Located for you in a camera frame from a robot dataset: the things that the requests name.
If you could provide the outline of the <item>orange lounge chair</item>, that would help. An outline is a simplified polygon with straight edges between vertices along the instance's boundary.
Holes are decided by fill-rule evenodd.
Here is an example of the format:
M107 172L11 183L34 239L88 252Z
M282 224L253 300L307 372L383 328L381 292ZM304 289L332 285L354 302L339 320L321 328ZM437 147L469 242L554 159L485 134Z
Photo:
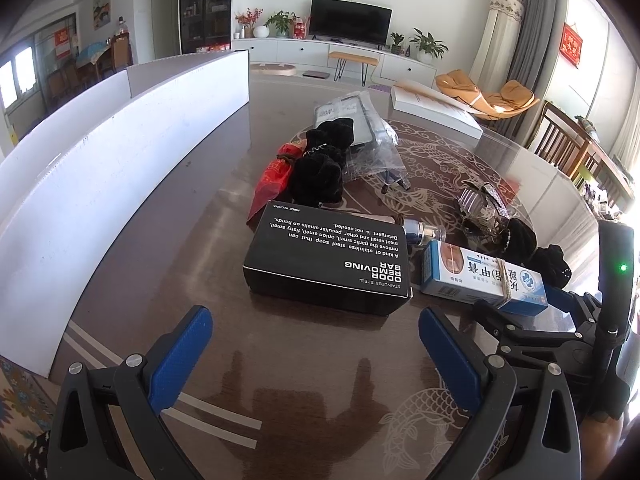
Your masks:
M463 70L452 70L438 75L435 84L440 92L466 104L476 116L487 120L509 119L539 103L535 93L515 79L496 92L485 92Z

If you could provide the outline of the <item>green potted plant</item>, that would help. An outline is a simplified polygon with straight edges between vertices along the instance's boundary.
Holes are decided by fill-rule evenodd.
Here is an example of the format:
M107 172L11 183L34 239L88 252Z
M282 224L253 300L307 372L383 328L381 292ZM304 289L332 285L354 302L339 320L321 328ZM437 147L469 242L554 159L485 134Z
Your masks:
M435 39L430 32L422 32L415 28L410 42L416 48L416 58L425 64L431 64L435 60L444 57L449 48L442 40Z

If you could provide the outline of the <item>red flower vase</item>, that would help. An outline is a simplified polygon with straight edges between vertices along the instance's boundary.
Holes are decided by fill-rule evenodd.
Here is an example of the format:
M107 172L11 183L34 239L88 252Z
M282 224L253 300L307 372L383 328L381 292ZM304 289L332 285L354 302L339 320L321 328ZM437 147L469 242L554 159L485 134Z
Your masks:
M235 21L240 26L240 37L250 38L253 36L253 29L264 13L261 8L246 8L243 12L235 14Z

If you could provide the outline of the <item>black display cabinet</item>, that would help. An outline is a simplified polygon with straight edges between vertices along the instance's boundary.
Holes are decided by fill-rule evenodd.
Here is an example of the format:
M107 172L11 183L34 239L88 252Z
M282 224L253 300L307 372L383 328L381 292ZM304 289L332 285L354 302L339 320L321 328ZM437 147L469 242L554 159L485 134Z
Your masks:
M231 47L231 0L179 0L182 54Z

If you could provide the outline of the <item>black hair scrunchie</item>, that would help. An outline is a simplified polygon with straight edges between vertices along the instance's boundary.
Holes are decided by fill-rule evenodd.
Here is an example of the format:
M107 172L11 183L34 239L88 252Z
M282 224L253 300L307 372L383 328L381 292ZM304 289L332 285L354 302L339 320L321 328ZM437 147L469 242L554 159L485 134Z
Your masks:
M564 260L558 245L539 247L535 232L522 220L512 218L501 233L500 257L507 262L540 274L544 284L564 288L572 277L572 270Z

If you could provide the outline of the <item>wooden dining chair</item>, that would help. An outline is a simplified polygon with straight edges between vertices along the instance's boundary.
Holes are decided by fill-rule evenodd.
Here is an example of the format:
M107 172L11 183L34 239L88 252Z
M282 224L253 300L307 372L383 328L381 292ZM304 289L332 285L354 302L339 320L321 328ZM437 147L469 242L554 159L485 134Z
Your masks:
M589 174L604 186L611 200L634 199L634 189L623 170L576 119L559 107L544 101L534 133L528 147L570 180L585 180Z

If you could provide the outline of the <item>black odor bar box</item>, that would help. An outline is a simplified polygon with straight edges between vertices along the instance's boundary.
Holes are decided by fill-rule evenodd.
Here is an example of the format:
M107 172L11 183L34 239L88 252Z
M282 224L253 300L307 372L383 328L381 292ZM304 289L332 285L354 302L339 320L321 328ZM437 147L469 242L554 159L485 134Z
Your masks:
M401 226L276 200L262 213L243 274L255 294L384 318L412 298Z

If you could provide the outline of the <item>floral sofa cover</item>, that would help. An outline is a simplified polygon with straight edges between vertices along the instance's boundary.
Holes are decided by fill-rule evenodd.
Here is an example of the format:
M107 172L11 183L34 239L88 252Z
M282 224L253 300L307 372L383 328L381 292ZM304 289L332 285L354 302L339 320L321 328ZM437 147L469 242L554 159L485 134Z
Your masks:
M60 389L1 359L2 479L49 478L49 437Z

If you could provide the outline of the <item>white tv cabinet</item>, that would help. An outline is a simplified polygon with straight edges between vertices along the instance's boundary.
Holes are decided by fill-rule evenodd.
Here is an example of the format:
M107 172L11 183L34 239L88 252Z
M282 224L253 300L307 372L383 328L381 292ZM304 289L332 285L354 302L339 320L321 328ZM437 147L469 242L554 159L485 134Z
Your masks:
M315 70L327 73L334 81L356 80L362 84L387 84L412 80L431 87L436 76L434 66L399 54L318 39L248 38L233 39L233 50L247 50L250 62L284 64L297 73Z

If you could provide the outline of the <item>large white cardboard box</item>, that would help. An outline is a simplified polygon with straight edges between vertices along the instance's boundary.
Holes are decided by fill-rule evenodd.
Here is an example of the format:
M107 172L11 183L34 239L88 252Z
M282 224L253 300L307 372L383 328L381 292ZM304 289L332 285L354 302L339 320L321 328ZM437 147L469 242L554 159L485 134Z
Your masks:
M1 165L1 353L48 376L120 231L250 99L245 51L137 64L63 105Z

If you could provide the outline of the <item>white flat box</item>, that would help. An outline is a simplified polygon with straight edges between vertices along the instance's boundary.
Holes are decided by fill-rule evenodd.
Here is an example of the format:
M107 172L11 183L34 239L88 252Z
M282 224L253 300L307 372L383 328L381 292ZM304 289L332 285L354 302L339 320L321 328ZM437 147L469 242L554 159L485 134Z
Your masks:
M469 107L411 80L398 81L390 88L388 116L470 148L483 134Z

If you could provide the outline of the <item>black velvet pouch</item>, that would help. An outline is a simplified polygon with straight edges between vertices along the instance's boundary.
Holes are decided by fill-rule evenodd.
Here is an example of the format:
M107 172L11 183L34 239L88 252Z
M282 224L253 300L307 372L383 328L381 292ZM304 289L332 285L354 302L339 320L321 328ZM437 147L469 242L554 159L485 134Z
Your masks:
M354 142L354 122L336 118L306 132L306 148L296 160L284 196L309 207L334 205L343 198L347 153Z

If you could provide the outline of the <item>black television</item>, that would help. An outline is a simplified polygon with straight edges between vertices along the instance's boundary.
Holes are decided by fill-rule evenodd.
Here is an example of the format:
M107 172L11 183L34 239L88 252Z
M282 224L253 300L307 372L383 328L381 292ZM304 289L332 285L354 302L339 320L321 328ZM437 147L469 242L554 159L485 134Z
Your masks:
M311 0L309 33L355 40L375 47L385 44L393 11L347 0Z

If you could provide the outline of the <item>wooden bench stool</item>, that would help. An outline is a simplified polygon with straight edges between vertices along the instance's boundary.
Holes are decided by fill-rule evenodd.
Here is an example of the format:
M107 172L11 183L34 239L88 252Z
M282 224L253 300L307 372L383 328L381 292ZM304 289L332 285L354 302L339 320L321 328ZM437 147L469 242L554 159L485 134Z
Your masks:
M348 63L356 63L360 65L361 70L361 85L364 87L367 83L369 70L375 70L378 67L380 60L375 56L360 55L343 51L331 51L328 55L330 60L335 61L334 76L335 81L342 79L346 65Z

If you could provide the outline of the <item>covered standing air conditioner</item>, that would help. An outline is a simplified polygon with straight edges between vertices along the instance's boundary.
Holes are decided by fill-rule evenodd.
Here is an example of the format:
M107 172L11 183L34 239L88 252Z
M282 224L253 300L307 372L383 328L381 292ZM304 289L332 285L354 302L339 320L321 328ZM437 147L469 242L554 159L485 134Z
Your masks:
M469 76L481 92L497 92L506 83L524 18L522 0L490 0L489 12Z

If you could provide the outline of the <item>grey curtain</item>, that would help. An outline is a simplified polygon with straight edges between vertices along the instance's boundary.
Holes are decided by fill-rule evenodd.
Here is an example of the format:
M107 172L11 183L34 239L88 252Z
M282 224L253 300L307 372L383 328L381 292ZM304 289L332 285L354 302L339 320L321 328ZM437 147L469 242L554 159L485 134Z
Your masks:
M542 100L558 55L567 0L522 0L522 3L524 18L508 80L517 80Z

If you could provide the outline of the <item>blue white medicine box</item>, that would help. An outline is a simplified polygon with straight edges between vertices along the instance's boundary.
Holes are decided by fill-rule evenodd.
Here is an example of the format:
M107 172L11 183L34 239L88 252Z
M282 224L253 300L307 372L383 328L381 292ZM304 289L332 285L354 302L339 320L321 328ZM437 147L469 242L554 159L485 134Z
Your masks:
M506 313L536 316L548 308L539 273L480 252L431 240L422 257L421 292Z

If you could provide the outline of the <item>phone case in plastic bag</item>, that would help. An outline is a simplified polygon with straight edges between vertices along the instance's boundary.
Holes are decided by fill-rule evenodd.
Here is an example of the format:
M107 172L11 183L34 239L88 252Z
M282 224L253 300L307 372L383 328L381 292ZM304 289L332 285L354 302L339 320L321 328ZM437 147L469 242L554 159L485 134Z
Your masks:
M379 177L383 186L408 177L398 151L398 135L373 106L368 90L340 96L314 109L314 125L346 119L352 125L352 142L346 153L346 181Z

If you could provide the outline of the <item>red gift pouch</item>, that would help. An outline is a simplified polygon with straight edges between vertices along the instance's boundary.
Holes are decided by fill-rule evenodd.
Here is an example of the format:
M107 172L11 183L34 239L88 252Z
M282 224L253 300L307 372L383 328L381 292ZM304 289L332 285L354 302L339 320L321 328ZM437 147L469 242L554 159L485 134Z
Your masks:
M275 200L288 188L295 163L302 157L306 141L288 142L280 146L276 157L268 164L255 189L246 224L251 226L259 220L270 200Z

